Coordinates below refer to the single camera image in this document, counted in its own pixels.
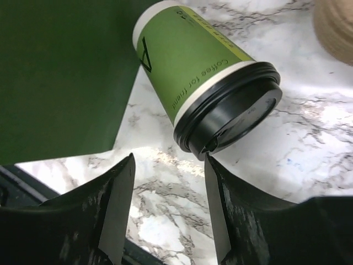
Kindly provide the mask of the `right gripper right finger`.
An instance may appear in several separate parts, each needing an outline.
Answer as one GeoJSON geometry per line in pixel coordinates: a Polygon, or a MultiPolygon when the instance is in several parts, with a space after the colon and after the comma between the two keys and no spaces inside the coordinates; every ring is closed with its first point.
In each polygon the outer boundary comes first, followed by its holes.
{"type": "Polygon", "coordinates": [[[352,263],[351,196],[288,202],[212,157],[205,181],[218,264],[352,263]]]}

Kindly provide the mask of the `brown paper bag green side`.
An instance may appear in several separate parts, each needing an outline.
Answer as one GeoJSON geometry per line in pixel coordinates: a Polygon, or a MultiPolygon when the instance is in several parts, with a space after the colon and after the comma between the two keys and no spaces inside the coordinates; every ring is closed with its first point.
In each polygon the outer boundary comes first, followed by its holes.
{"type": "Polygon", "coordinates": [[[100,153],[139,66],[137,1],[1,2],[1,164],[100,153]]]}

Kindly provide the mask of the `single black plastic lid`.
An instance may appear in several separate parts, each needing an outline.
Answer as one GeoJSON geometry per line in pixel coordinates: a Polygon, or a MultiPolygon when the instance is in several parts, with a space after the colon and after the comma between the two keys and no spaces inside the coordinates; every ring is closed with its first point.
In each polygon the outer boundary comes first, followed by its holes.
{"type": "Polygon", "coordinates": [[[200,161],[235,143],[258,126],[282,98],[280,74],[255,62],[217,78],[181,116],[174,140],[200,161]]]}

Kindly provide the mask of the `single green paper cup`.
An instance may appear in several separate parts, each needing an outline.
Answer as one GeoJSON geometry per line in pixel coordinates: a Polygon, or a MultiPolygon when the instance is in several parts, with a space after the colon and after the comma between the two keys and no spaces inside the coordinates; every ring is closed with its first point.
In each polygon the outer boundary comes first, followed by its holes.
{"type": "Polygon", "coordinates": [[[176,125],[211,86],[255,61],[191,8],[161,1],[139,17],[133,46],[176,125]]]}

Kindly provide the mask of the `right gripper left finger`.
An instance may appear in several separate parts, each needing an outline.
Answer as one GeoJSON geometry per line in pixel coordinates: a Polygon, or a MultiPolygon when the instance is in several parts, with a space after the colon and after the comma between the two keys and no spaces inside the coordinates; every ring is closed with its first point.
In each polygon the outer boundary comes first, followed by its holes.
{"type": "Polygon", "coordinates": [[[44,202],[1,187],[1,263],[120,264],[134,181],[135,158],[128,155],[44,202]]]}

